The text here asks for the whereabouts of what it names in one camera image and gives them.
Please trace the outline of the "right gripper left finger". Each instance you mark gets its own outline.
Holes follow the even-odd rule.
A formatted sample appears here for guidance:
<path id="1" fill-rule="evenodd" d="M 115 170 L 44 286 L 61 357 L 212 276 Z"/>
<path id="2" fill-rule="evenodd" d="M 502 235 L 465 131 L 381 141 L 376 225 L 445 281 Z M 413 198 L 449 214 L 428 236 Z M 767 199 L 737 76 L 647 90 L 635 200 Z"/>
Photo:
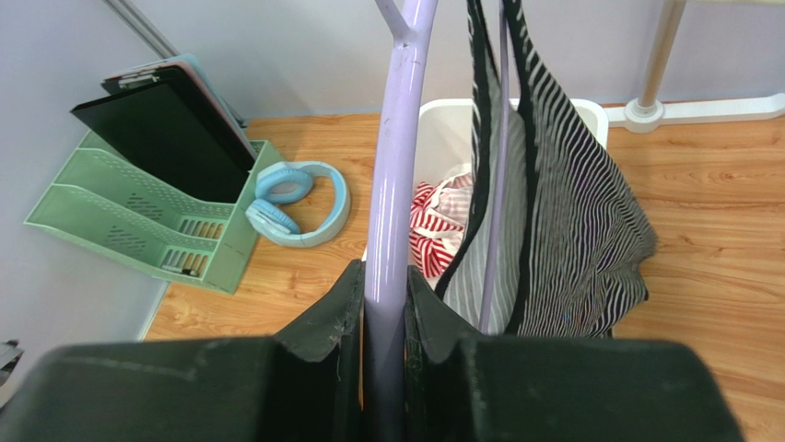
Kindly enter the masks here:
<path id="1" fill-rule="evenodd" d="M 1 414 L 5 441 L 358 441 L 365 265 L 270 336 L 75 345 Z"/>

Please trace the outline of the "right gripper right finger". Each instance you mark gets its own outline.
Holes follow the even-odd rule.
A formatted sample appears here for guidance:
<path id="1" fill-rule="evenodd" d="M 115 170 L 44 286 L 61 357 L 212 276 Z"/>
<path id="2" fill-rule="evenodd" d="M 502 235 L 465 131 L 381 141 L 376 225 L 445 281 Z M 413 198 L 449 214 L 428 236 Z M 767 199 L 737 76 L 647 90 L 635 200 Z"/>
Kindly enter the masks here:
<path id="1" fill-rule="evenodd" d="M 740 441 L 701 359 L 651 340 L 485 336 L 407 270 L 412 441 Z"/>

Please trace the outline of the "lavender hanger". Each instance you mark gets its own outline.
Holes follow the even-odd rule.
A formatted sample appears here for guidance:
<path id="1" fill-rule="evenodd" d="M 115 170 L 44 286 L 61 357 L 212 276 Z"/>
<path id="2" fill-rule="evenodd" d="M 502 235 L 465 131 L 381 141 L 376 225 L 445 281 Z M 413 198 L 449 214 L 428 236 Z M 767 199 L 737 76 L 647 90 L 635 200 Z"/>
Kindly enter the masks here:
<path id="1" fill-rule="evenodd" d="M 393 37 L 372 185 L 364 292 L 363 388 L 375 441 L 469 441 L 468 383 L 455 357 L 469 335 L 432 295 L 408 291 L 408 202 L 417 111 L 437 5 L 377 4 Z"/>

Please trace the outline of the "black white striped tank top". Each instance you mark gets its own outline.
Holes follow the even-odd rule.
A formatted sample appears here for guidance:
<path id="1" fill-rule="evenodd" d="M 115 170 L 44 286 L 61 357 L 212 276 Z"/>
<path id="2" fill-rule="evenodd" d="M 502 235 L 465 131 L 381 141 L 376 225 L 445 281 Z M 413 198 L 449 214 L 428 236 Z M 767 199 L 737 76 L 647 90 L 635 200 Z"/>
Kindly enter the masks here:
<path id="1" fill-rule="evenodd" d="M 491 333 L 608 338 L 648 297 L 639 267 L 657 236 L 533 47 L 521 3 L 504 9 L 520 100 L 502 98 L 483 7 L 469 2 L 475 184 L 463 242 L 435 292 L 477 325 L 494 250 Z"/>

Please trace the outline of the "red white striped tank top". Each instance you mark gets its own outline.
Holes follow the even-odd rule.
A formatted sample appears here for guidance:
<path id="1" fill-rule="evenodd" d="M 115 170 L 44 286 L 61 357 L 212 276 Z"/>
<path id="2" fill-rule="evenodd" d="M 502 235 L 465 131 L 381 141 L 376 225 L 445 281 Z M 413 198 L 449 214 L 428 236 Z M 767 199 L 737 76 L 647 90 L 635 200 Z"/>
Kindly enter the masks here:
<path id="1" fill-rule="evenodd" d="M 460 248 L 468 222 L 474 180 L 459 173 L 436 184 L 421 181 L 409 215 L 409 248 L 426 278 L 441 277 Z"/>

